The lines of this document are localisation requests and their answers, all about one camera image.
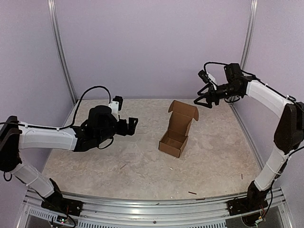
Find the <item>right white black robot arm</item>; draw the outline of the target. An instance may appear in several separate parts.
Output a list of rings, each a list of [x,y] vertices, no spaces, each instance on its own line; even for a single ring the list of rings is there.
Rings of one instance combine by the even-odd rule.
[[[259,209],[268,209],[270,203],[266,197],[272,192],[274,183],[283,174],[291,156],[302,149],[304,141],[304,104],[290,95],[283,95],[255,74],[243,70],[238,63],[220,63],[226,82],[219,84],[207,71],[207,65],[198,76],[204,87],[197,92],[194,104],[206,108],[218,105],[221,100],[231,102],[231,98],[248,97],[260,103],[275,118],[273,128],[273,146],[269,158],[261,172],[249,184],[246,195],[227,202],[230,215],[250,213]]]

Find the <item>brown cardboard box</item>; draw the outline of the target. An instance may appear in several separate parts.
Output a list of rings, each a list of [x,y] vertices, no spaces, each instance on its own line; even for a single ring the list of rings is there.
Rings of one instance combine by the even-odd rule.
[[[168,128],[158,149],[179,158],[186,147],[192,120],[199,120],[199,111],[193,105],[174,100],[168,112],[171,113]]]

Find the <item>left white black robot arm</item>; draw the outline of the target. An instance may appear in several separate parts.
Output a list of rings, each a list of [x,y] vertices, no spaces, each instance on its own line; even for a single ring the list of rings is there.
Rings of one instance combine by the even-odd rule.
[[[106,140],[113,140],[116,134],[134,135],[138,119],[121,119],[119,111],[116,103],[98,105],[90,109],[88,118],[80,126],[63,128],[32,126],[10,116],[0,130],[0,170],[15,176],[39,194],[43,208],[79,216],[83,202],[64,198],[56,182],[26,163],[19,152],[31,148],[86,152],[99,148]]]

